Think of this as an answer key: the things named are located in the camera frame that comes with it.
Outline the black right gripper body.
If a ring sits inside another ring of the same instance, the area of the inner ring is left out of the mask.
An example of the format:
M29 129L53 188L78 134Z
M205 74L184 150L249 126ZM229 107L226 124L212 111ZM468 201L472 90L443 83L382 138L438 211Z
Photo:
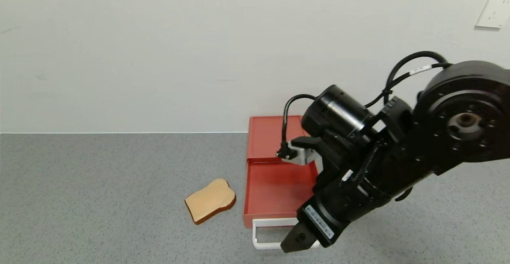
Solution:
M355 173L321 173L313 195L299 209L299 222L324 247L336 242L352 222L383 205L383 194L366 179L349 188Z

